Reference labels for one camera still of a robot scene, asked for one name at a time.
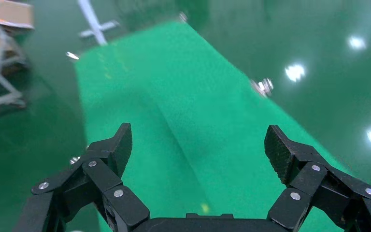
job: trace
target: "green floor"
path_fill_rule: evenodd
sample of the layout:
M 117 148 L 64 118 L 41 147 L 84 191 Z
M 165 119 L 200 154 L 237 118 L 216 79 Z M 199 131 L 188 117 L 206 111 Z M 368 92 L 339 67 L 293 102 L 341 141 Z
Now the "green floor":
M 12 81 L 23 90 L 28 110 L 0 117 L 0 232 L 15 224 L 30 187 L 67 167 L 86 146 L 77 79 L 65 52 L 82 53 L 93 41 L 76 1 L 29 1 L 35 31 L 21 39 L 32 70 Z M 104 22 L 131 33 L 184 12 L 189 24 L 250 78 L 269 78 L 271 99 L 296 119 L 352 172 L 371 183 L 371 1 L 94 1 Z M 365 38 L 351 50 L 347 39 Z M 306 77 L 291 82 L 285 67 L 301 63 Z M 68 230 L 98 231 L 92 208 Z

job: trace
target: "green mat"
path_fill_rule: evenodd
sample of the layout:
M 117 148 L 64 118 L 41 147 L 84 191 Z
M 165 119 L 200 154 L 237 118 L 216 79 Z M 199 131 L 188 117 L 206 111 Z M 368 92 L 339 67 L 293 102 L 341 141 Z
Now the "green mat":
M 123 181 L 152 218 L 266 218 L 285 188 L 264 154 L 270 124 L 344 171 L 187 24 L 137 32 L 88 51 L 75 66 L 88 143 L 131 123 L 133 151 Z M 301 231 L 341 230 L 314 208 Z

